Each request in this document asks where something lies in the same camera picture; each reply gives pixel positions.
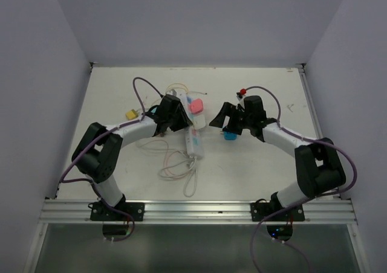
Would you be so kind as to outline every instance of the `blue object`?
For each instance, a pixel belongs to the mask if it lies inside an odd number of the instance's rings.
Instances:
[[[223,132],[225,140],[236,140],[236,134],[230,132]]]

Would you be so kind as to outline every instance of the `white power strip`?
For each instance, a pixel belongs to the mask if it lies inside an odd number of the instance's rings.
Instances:
[[[191,98],[189,98],[186,94],[178,93],[177,97],[180,99],[181,104],[183,104],[184,110],[186,111],[189,119],[194,122],[194,116],[191,114],[188,105],[191,102]],[[189,126],[185,128],[185,137],[186,137],[186,145],[187,145],[187,154],[190,157],[195,157],[197,159],[201,159],[204,157],[204,150],[201,143],[200,133],[195,130],[193,126]]]

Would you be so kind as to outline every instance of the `pink object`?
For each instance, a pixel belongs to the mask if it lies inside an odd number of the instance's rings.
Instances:
[[[192,101],[189,105],[189,109],[191,110],[191,113],[199,114],[203,111],[203,101],[201,99],[196,99]]]

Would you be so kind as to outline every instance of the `yellow object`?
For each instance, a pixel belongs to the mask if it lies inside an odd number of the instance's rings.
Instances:
[[[127,112],[125,116],[127,117],[128,120],[133,120],[138,117],[138,113],[134,109],[132,109],[129,112]]]

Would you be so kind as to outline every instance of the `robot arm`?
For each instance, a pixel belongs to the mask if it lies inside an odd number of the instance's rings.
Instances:
[[[112,175],[120,150],[142,138],[163,133],[167,128],[178,131],[192,124],[180,99],[173,95],[165,95],[161,99],[160,105],[154,108],[147,111],[144,118],[138,123],[120,128],[103,137],[96,143],[97,146],[102,148],[98,150],[96,147],[92,147],[76,164],[81,173],[93,180],[97,193],[111,207],[117,208],[125,202],[125,196],[119,190]],[[91,124],[75,149],[71,160],[74,161],[85,147],[99,135],[114,127],[117,126],[104,126],[99,123]]]
[[[209,125],[238,135],[242,134],[243,129],[249,129],[252,136],[282,149],[293,156],[296,162],[297,181],[273,193],[269,209],[268,206],[264,206],[265,211],[261,212],[262,215],[267,216],[297,202],[315,198],[345,183],[346,177],[334,149],[286,133],[278,126],[276,119],[266,117],[259,96],[245,97],[240,93],[237,93],[237,96],[239,104],[235,106],[228,102],[224,103],[219,114]],[[223,127],[226,116],[229,117],[229,122]],[[319,141],[332,144],[328,138]],[[316,161],[322,161],[322,164],[318,165]]]

